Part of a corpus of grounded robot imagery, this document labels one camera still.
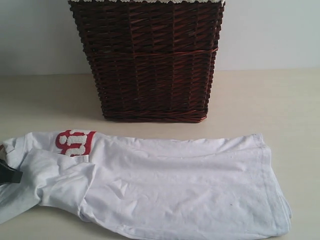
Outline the white t-shirt with red lettering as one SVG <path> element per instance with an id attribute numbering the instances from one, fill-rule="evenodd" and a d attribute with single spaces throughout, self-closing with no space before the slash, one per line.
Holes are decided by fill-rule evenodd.
<path id="1" fill-rule="evenodd" d="M 2 223 L 40 205 L 137 240 L 258 240 L 291 228 L 261 134 L 175 140 L 76 129 L 2 145 L 23 173 L 0 188 Z"/>

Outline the dark brown wicker basket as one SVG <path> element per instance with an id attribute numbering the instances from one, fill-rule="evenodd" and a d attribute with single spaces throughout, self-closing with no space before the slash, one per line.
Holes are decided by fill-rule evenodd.
<path id="1" fill-rule="evenodd" d="M 225 3 L 68 4 L 105 119 L 207 117 Z"/>

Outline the small orange object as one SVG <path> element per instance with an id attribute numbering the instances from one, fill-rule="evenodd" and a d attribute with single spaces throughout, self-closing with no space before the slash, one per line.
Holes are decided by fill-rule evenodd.
<path id="1" fill-rule="evenodd" d="M 6 149 L 3 144 L 0 145 L 0 153 L 2 153 L 2 154 L 6 153 Z"/>

